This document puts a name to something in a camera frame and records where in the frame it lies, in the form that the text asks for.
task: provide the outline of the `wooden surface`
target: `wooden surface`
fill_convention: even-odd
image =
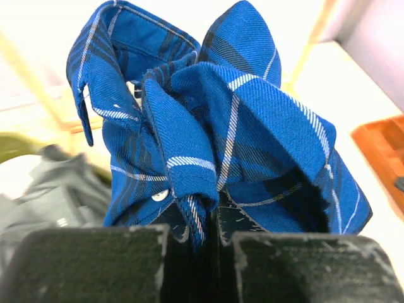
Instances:
[[[352,138],[404,213],[404,193],[394,186],[404,176],[404,116],[359,126]]]

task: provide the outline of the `blue fabric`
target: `blue fabric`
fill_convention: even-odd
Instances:
[[[372,215],[334,149],[334,125],[280,90],[278,51],[247,1],[212,24],[202,46],[141,8],[106,2],[66,72],[90,145],[85,85],[105,119],[105,226],[148,224],[176,203],[199,247],[220,191],[272,232],[357,233]],[[164,189],[163,201],[151,198]]]

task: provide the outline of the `gray cloth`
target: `gray cloth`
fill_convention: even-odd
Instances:
[[[40,154],[25,194],[14,201],[0,195],[0,275],[30,232],[101,227],[110,203],[110,188],[97,179],[83,154],[69,158],[56,145]]]

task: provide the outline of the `white stripe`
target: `white stripe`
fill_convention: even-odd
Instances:
[[[97,13],[97,15],[94,18],[93,24],[91,24],[91,28],[90,28],[90,33],[88,34],[87,40],[86,40],[86,44],[84,46],[84,51],[83,51],[83,55],[81,55],[81,62],[80,62],[80,69],[78,70],[78,78],[77,78],[77,90],[79,93],[81,93],[81,89],[80,89],[80,80],[81,80],[81,75],[83,72],[83,65],[84,65],[84,61],[88,52],[88,47],[90,46],[90,42],[94,36],[95,33],[95,29],[98,26],[98,22],[100,21],[100,14],[103,10],[99,11]]]
[[[198,232],[201,235],[201,242],[203,243],[205,241],[205,233],[203,232],[201,220],[199,219],[198,212],[196,211],[194,196],[188,196],[187,200],[191,207],[191,213],[194,218],[195,224],[198,228]]]
[[[237,119],[239,111],[240,99],[236,94],[233,94],[232,108],[230,110],[230,123],[229,130],[227,131],[227,139],[225,145],[225,155],[220,169],[220,175],[217,182],[217,190],[221,191],[226,184],[227,175],[229,174],[230,163],[232,160],[233,146],[235,140],[235,133],[237,131]]]
[[[270,62],[268,63],[268,66],[265,69],[264,76],[263,76],[264,80],[266,80],[266,77],[268,77],[268,73],[270,72],[271,65],[273,63],[273,60],[275,59],[275,55],[276,55],[276,48],[273,51],[273,55],[272,55],[272,58],[271,58]]]
[[[358,210],[358,204],[359,204],[359,200],[360,200],[360,192],[359,192],[359,188],[358,185],[355,183],[356,186],[356,190],[358,192],[358,198],[356,199],[356,204],[355,204],[355,209],[353,210],[352,216],[349,218],[347,226],[345,226],[345,229],[343,230],[343,233],[346,233],[348,230],[349,225],[351,224],[352,219],[354,218],[354,216],[356,215],[356,211]]]
[[[116,110],[103,110],[103,109],[98,109],[96,107],[93,107],[93,110],[100,116],[104,118],[113,118],[113,119],[130,119],[134,121],[139,121],[139,118],[133,117],[129,114],[126,114],[124,112],[118,112]]]
[[[142,180],[142,181],[154,181],[154,182],[159,182],[159,181],[166,181],[167,177],[164,175],[144,175],[144,174],[130,174],[129,172],[126,172],[123,169],[120,169],[119,167],[111,165],[111,170],[114,170],[116,172],[121,172],[125,175],[127,175],[130,178],[136,179],[136,180]]]
[[[268,199],[268,200],[264,200],[261,202],[257,202],[257,203],[238,203],[237,205],[239,206],[261,206],[261,205],[267,205],[267,204],[271,204],[277,201],[280,201],[284,198],[286,198],[287,196],[290,196],[291,194],[293,194],[294,192],[298,191],[300,188],[302,188],[303,184],[302,183],[297,183],[296,185],[293,185],[290,189],[284,191],[282,194],[279,194],[278,196]]]
[[[330,179],[333,180],[334,175],[333,175],[333,171],[331,169],[331,165],[327,163],[324,167],[328,170],[328,174],[330,175]]]
[[[246,84],[247,82],[255,78],[257,78],[257,76],[254,74],[244,74],[242,76],[239,76],[235,80],[231,81],[227,86],[232,90],[232,92],[234,92],[240,86]]]
[[[111,37],[112,32],[114,31],[115,27],[115,22],[118,19],[119,14],[121,13],[122,8],[119,8],[118,11],[116,12],[115,16],[112,18],[111,22],[109,23],[108,26],[108,36]]]
[[[167,168],[171,169],[174,166],[182,166],[182,165],[197,165],[200,167],[204,167],[206,169],[212,170],[216,173],[215,164],[210,161],[203,160],[200,158],[194,157],[172,157],[167,160]]]
[[[336,217],[338,219],[338,231],[340,234],[342,234],[342,216],[341,216],[340,200],[338,199],[338,196],[336,195],[334,189],[331,191],[331,195],[333,196],[335,203]]]

